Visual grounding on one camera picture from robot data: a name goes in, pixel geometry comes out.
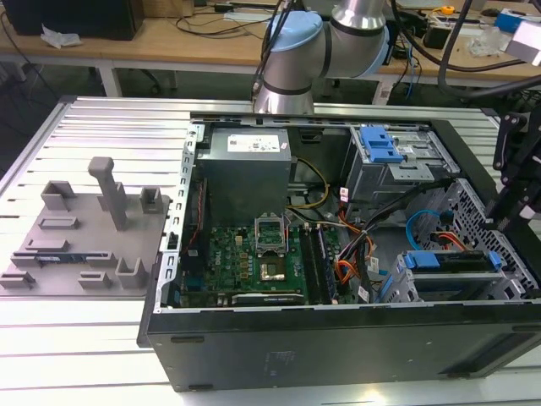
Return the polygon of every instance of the green circuit board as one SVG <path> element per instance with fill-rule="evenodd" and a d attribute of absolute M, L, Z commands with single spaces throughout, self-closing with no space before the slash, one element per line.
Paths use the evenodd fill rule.
<path fill-rule="evenodd" d="M 216 227 L 210 232 L 208 266 L 201 279 L 186 279 L 187 290 L 182 294 L 184 307 L 213 307 L 217 295 L 231 297 L 238 293 L 301 294 L 309 303 L 306 275 L 298 226 L 287 229 L 287 253 L 258 256 L 254 227 Z M 340 252 L 338 233 L 323 228 L 325 247 L 331 265 Z M 260 229 L 260 241 L 279 244 L 273 228 Z M 351 292 L 336 297 L 339 304 L 354 303 Z"/>
<path fill-rule="evenodd" d="M 260 240 L 280 242 L 271 230 L 261 232 L 268 235 L 260 235 Z M 209 253 L 211 272 L 205 276 L 206 288 L 218 292 L 304 294 L 306 282 L 297 228 L 289 228 L 287 242 L 289 250 L 283 257 L 266 255 L 259 258 L 255 251 L 253 227 L 213 228 Z"/>

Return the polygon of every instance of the blue clip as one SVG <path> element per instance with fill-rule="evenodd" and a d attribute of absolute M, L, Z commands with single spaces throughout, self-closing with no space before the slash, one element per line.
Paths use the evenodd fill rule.
<path fill-rule="evenodd" d="M 410 251 L 404 258 L 406 265 L 409 268 L 439 268 L 440 262 L 434 252 L 431 251 Z"/>
<path fill-rule="evenodd" d="M 361 127 L 361 141 L 371 162 L 402 163 L 404 160 L 393 145 L 393 139 L 382 126 Z"/>
<path fill-rule="evenodd" d="M 503 262 L 496 251 L 489 252 L 489 260 L 496 270 L 499 270 L 503 266 Z"/>

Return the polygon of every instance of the floor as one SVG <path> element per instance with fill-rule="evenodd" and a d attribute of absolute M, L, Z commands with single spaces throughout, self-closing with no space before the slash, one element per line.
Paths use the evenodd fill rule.
<path fill-rule="evenodd" d="M 37 66 L 47 83 L 59 95 L 104 96 L 99 76 L 87 68 Z M 8 170 L 26 143 L 39 129 L 41 123 L 54 107 L 52 93 L 36 76 L 34 67 L 25 66 L 27 80 L 16 84 L 12 80 L 0 85 L 0 177 Z M 155 72 L 161 82 L 162 93 L 151 92 L 152 82 L 139 70 L 120 69 L 119 79 L 126 97 L 171 97 L 190 99 L 248 100 L 250 75 L 210 74 L 197 72 L 178 73 L 178 88 L 169 89 L 167 72 Z M 456 98 L 442 95 L 434 85 L 415 85 L 406 100 L 409 84 L 400 84 L 391 94 L 389 104 L 408 106 L 465 107 Z M 341 80 L 340 86 L 329 96 L 323 96 L 323 80 L 314 83 L 316 102 L 370 104 L 375 82 L 362 80 Z M 509 101 L 492 98 L 476 101 L 472 107 L 492 107 L 496 111 L 509 110 Z"/>

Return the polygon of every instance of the metal slotted table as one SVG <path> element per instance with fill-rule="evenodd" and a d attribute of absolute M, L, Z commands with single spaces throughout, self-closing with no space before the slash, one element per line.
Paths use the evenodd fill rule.
<path fill-rule="evenodd" d="M 0 181 L 0 269 L 4 270 L 43 202 L 50 179 L 75 193 L 97 193 L 86 171 L 93 156 L 115 160 L 129 194 L 159 186 L 167 194 L 180 168 L 192 111 L 249 112 L 244 101 L 105 99 L 58 104 Z M 316 105 L 316 113 L 450 120 L 489 173 L 497 119 L 479 110 Z M 541 233 L 538 224 L 533 228 Z M 1 404 L 537 405 L 541 349 L 483 380 L 378 383 L 250 391 L 175 393 L 151 349 L 135 343 L 143 300 L 0 300 Z"/>

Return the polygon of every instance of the motherboard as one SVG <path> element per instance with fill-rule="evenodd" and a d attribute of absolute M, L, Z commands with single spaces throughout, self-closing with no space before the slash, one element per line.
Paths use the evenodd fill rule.
<path fill-rule="evenodd" d="M 334 260 L 340 244 L 335 228 L 261 226 L 211 229 L 205 272 L 184 276 L 184 306 L 227 307 L 235 300 L 240 305 L 240 299 L 260 305 L 273 295 L 289 296 L 300 305 L 353 301 L 351 294 L 337 294 Z M 276 251 L 262 252 L 261 246 Z"/>

